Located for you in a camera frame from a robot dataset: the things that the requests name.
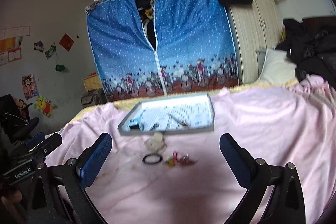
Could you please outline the beige hair claw clip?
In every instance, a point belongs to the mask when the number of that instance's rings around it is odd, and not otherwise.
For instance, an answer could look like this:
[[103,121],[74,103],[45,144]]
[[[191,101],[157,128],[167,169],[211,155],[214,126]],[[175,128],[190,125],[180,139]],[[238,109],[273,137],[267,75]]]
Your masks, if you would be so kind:
[[161,153],[166,150],[166,144],[163,138],[163,134],[160,132],[155,132],[153,137],[147,139],[144,145],[151,153]]

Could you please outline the dark flower hair stick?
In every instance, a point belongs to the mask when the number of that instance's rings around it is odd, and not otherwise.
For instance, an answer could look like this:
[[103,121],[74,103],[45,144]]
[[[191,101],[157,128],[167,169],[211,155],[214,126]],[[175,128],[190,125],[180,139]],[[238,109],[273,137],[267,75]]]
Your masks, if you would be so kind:
[[167,114],[172,120],[174,120],[175,122],[177,122],[179,125],[183,126],[183,127],[186,127],[186,128],[189,128],[189,124],[185,121],[181,121],[179,120],[178,118],[176,118],[175,116],[173,116],[173,114],[171,113],[168,113]]

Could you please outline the grey bag on floor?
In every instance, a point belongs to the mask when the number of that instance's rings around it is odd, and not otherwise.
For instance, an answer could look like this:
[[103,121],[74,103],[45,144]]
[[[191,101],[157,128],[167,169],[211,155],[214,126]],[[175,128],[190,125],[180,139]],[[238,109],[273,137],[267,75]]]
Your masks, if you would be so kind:
[[107,99],[103,89],[91,90],[85,93],[81,98],[83,108],[95,105],[103,105],[107,103]]

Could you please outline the yellow wooden box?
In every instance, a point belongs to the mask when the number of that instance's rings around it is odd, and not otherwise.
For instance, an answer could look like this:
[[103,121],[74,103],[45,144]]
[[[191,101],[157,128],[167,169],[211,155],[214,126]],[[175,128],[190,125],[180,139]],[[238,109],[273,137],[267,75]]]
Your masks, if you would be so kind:
[[100,77],[97,74],[90,75],[83,79],[84,88],[86,91],[102,89]]

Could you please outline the light blue smart watch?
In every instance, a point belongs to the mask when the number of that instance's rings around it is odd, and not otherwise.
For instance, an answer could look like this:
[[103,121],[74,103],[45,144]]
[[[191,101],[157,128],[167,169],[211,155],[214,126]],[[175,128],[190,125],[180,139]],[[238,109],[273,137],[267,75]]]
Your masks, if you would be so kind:
[[129,131],[131,130],[143,131],[144,124],[142,122],[142,119],[141,118],[131,119],[127,125],[127,128]]

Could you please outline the pink bed blanket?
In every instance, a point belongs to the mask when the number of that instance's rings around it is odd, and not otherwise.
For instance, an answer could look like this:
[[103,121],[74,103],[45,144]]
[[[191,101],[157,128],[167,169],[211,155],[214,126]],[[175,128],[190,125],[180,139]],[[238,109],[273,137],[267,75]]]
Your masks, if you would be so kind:
[[316,223],[335,195],[334,88],[309,76],[289,88],[223,89],[211,99],[213,132],[165,137],[164,157],[188,155],[192,165],[144,164],[147,137],[121,136],[125,112],[112,103],[66,125],[46,163],[78,157],[107,132],[113,148],[87,193],[108,223],[223,223],[245,192],[219,148],[230,133],[253,157],[296,166],[306,222]]

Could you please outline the grey shallow tray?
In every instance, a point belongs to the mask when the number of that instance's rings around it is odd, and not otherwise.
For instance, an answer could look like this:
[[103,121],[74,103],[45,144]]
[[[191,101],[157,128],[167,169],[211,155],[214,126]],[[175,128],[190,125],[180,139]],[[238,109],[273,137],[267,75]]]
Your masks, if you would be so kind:
[[137,103],[118,125],[123,136],[186,135],[214,131],[215,112],[206,93]]

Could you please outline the white pillow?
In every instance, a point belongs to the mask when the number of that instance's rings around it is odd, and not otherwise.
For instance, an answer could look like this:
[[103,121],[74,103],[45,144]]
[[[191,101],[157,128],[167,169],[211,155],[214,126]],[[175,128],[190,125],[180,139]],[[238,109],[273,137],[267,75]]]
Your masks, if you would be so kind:
[[262,72],[257,80],[268,84],[284,84],[295,80],[296,65],[286,54],[286,51],[266,49]]

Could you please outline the grey bedside drawer cabinet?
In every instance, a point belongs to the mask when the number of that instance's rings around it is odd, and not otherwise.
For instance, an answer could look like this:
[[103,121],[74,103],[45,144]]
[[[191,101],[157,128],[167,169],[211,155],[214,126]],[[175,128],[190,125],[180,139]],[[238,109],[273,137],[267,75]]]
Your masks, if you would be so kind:
[[261,74],[266,56],[266,49],[256,50],[258,75]]

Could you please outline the black clothes pile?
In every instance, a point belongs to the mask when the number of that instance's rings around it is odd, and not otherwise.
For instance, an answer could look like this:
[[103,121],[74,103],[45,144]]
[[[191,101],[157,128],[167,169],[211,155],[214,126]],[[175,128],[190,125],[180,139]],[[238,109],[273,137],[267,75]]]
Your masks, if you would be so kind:
[[285,38],[277,50],[295,63],[299,82],[307,75],[321,76],[335,88],[335,16],[305,18],[302,21],[283,19]]

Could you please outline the blue fabric wardrobe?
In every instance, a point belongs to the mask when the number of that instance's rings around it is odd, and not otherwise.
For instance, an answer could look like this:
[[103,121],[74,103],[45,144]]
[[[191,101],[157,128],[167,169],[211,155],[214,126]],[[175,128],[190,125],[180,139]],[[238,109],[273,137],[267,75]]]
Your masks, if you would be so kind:
[[239,83],[234,37],[218,0],[97,0],[85,12],[109,101]]

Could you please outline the beige wooden wardrobe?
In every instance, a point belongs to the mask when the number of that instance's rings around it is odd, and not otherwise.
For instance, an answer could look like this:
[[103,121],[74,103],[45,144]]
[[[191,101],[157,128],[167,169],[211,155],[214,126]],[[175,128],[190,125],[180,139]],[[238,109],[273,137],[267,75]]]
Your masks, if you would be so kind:
[[234,30],[239,77],[251,83],[259,76],[256,51],[274,47],[280,40],[280,22],[274,0],[253,0],[250,5],[229,5]]

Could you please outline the yellow cartoon wall sticker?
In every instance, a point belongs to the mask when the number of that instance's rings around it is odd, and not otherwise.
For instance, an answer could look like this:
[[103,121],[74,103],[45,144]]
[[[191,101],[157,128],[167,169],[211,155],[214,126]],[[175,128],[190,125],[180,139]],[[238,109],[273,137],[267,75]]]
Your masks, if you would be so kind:
[[36,101],[33,104],[35,110],[38,110],[46,117],[50,118],[56,106],[51,103],[50,100],[44,96],[37,96]]

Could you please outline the anime wall poster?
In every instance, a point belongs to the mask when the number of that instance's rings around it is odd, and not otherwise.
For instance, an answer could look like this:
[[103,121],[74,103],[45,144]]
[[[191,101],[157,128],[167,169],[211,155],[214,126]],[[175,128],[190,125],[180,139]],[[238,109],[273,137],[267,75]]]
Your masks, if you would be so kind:
[[22,77],[22,86],[26,100],[39,95],[33,74]]

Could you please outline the red square wall paper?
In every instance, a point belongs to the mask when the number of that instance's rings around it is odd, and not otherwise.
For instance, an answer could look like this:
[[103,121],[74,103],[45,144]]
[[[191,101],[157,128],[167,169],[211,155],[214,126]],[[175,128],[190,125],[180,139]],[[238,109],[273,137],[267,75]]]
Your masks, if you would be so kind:
[[64,34],[60,39],[59,44],[69,52],[74,44],[74,40],[68,34]]

